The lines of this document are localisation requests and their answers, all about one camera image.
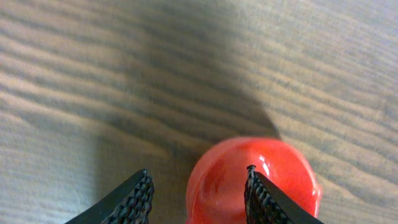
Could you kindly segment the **red plastic measuring scoop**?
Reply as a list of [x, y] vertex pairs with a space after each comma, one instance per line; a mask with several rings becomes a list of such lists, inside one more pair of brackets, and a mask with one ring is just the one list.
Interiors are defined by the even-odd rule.
[[309, 162], [287, 143], [260, 137], [221, 141], [198, 160], [187, 185], [187, 223], [245, 223], [250, 165], [294, 223], [319, 223], [322, 188]]

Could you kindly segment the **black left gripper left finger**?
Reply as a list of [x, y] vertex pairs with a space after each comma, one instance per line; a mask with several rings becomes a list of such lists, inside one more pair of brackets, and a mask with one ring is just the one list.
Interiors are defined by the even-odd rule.
[[148, 224], [154, 183], [141, 169], [66, 224]]

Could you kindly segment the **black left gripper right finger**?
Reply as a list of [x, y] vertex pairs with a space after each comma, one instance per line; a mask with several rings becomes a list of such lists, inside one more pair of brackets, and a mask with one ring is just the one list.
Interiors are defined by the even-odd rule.
[[323, 224], [256, 171], [256, 166], [248, 166], [247, 171], [244, 190], [247, 224]]

